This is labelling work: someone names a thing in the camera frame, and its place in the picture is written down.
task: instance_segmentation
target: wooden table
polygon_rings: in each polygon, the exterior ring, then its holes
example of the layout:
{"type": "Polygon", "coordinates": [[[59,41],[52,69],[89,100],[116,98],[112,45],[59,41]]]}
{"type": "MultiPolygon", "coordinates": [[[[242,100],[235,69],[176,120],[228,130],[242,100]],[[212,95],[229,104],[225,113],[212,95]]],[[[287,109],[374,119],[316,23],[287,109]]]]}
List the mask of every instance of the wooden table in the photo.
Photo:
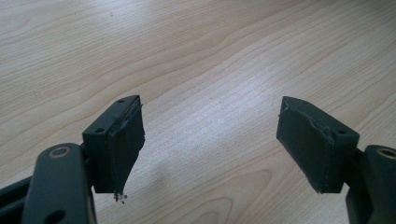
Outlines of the wooden table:
{"type": "Polygon", "coordinates": [[[347,223],[347,186],[317,195],[276,140],[281,98],[396,147],[395,86],[392,0],[3,0],[0,187],[140,94],[147,142],[99,223],[347,223]]]}

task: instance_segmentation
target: screw hole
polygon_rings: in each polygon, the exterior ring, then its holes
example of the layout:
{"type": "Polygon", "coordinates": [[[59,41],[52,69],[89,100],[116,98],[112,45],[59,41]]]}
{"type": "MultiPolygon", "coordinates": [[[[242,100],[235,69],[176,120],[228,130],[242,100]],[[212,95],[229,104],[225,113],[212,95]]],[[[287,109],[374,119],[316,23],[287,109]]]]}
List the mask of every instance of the screw hole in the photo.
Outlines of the screw hole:
{"type": "Polygon", "coordinates": [[[101,132],[104,131],[104,130],[105,130],[105,129],[103,129],[103,128],[98,128],[98,129],[95,130],[95,132],[96,132],[96,133],[101,133],[101,132]]]}
{"type": "Polygon", "coordinates": [[[70,151],[70,147],[57,147],[49,153],[49,156],[51,158],[60,158],[62,156],[67,155],[69,151],[70,151]]]}
{"type": "Polygon", "coordinates": [[[376,152],[378,152],[379,155],[381,155],[381,156],[396,160],[396,153],[394,151],[387,149],[387,148],[379,148],[376,150],[376,152]]]}
{"type": "Polygon", "coordinates": [[[59,223],[60,221],[62,221],[64,219],[65,216],[66,216],[66,213],[64,212],[64,210],[55,211],[46,217],[45,223],[46,224],[59,223]]]}

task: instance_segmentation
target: wood grain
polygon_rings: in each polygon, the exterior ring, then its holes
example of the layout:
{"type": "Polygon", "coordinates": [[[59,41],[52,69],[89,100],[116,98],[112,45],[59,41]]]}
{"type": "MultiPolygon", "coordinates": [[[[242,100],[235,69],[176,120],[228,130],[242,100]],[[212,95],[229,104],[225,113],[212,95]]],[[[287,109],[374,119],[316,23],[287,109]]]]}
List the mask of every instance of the wood grain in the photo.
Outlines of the wood grain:
{"type": "Polygon", "coordinates": [[[140,94],[147,142],[99,223],[347,223],[276,141],[284,95],[396,147],[396,3],[0,2],[0,188],[140,94]]]}

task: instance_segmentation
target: black plastic arm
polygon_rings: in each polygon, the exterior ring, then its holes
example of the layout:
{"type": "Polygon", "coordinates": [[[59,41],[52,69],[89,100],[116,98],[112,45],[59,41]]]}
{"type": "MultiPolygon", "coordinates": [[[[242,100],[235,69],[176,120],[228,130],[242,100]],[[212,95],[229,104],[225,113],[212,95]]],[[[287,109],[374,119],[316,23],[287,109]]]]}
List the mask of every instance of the black plastic arm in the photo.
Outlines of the black plastic arm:
{"type": "Polygon", "coordinates": [[[283,97],[276,138],[319,193],[350,187],[350,223],[396,223],[396,150],[357,149],[359,134],[314,105],[283,97]]]}
{"type": "Polygon", "coordinates": [[[50,147],[31,177],[0,189],[0,223],[96,223],[91,188],[118,200],[145,142],[138,95],[116,101],[81,146],[50,147]]]}

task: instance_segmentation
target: table surface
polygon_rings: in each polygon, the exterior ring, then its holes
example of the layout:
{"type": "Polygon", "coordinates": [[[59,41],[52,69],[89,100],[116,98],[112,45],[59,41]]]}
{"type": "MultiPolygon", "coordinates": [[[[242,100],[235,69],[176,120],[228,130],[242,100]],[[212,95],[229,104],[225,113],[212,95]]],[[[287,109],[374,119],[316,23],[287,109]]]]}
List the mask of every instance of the table surface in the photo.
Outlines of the table surface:
{"type": "Polygon", "coordinates": [[[0,187],[140,94],[146,144],[99,223],[347,223],[276,140],[282,96],[396,147],[396,2],[3,0],[0,187]]]}

